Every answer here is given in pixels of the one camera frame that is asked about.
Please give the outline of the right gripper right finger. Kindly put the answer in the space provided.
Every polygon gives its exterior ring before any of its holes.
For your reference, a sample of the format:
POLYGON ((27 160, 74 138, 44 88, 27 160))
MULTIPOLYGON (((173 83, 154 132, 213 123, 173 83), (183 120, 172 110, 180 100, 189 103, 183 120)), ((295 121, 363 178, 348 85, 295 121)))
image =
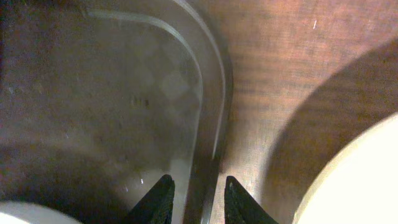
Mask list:
POLYGON ((226 224, 277 224, 232 175, 224 188, 224 222, 226 224))

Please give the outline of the brown serving tray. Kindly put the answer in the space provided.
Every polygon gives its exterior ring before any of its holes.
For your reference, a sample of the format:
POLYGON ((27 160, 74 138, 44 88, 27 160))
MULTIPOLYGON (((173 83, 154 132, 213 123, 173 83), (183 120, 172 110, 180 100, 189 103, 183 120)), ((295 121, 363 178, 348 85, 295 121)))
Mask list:
POLYGON ((168 174, 209 223, 230 98, 199 1, 2 1, 1 200, 117 223, 168 174))

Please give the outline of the white plate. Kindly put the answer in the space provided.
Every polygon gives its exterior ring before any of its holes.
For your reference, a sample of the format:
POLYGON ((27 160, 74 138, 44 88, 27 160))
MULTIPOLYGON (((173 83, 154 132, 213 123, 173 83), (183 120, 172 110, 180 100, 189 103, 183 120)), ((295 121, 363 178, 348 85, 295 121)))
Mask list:
POLYGON ((294 223, 397 223, 397 114, 347 144, 319 173, 294 223))

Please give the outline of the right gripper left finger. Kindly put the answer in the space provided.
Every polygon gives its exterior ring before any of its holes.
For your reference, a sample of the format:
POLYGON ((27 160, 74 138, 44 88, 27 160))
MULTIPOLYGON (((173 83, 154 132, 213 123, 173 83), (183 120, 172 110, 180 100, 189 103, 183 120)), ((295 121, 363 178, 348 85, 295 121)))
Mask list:
POLYGON ((123 218, 123 224, 171 224, 174 195, 175 182, 165 174, 123 218))

